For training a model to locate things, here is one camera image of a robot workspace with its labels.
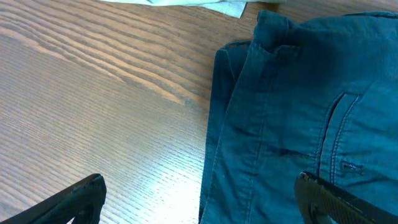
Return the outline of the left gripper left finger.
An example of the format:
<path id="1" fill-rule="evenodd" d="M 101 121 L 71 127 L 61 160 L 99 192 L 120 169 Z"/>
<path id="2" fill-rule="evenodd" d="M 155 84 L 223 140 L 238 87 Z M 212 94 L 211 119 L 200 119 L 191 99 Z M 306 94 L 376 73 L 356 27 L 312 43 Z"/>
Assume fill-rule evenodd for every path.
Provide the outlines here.
<path id="1" fill-rule="evenodd" d="M 106 199 L 106 184 L 100 174 L 65 188 L 2 224 L 98 224 Z"/>

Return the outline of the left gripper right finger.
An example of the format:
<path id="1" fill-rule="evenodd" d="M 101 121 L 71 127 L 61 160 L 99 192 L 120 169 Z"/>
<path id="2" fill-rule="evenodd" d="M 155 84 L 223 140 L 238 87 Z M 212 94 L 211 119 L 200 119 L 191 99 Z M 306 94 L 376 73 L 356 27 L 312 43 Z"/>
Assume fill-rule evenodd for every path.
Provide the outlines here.
<path id="1" fill-rule="evenodd" d="M 295 199 L 305 224 L 396 224 L 397 216 L 313 175 L 296 178 Z"/>

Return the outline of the navy blue shorts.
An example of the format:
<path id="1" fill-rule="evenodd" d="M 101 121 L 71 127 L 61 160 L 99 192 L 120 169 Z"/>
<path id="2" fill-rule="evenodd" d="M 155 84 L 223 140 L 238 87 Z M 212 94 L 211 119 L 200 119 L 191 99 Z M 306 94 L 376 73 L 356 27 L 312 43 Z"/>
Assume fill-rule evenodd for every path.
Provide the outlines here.
<path id="1" fill-rule="evenodd" d="M 397 213 L 397 14 L 271 11 L 217 51 L 200 223 L 302 223 L 303 171 Z"/>

